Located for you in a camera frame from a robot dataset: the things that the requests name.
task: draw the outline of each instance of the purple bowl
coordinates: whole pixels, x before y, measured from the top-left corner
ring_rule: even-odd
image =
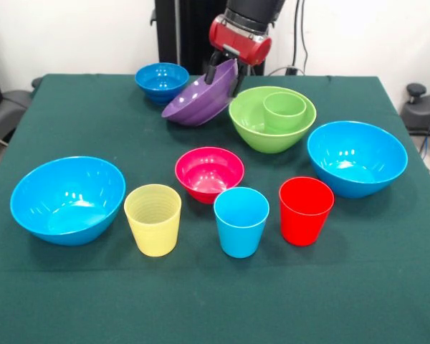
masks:
[[[232,98],[228,96],[232,81],[237,76],[237,62],[230,59],[216,68],[211,85],[204,75],[192,82],[164,109],[162,117],[171,122],[196,127],[218,115]]]

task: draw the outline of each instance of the yellow cup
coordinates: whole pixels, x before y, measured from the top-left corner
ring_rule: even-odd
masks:
[[[129,193],[124,212],[138,249],[161,257],[177,244],[181,198],[172,188],[148,184]]]

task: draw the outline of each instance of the green bowl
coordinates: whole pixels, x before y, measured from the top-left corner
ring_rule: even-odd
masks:
[[[276,92],[299,95],[306,103],[306,112],[301,122],[290,133],[266,134],[264,132],[263,100]],[[280,153],[299,141],[315,122],[317,110],[301,93],[288,88],[263,86],[245,90],[237,95],[229,106],[234,127],[247,144],[261,153]]]

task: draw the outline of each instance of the white wall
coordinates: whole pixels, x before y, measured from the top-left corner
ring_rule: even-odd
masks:
[[[292,62],[295,4],[272,30],[266,72]],[[304,31],[309,75],[377,75],[397,109],[408,83],[430,92],[430,0],[307,0]]]
[[[29,88],[48,72],[132,74],[157,61],[153,7],[154,0],[0,0],[2,88]],[[294,10],[287,0],[267,72],[291,63]],[[397,108],[407,83],[430,91],[430,0],[307,0],[305,38],[309,75],[378,75]]]
[[[0,0],[0,85],[46,73],[132,74],[158,60],[154,0]]]

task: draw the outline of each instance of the green cup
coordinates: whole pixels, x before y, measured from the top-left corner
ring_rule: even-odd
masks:
[[[286,134],[296,130],[306,112],[306,103],[289,92],[277,92],[263,100],[265,132]]]

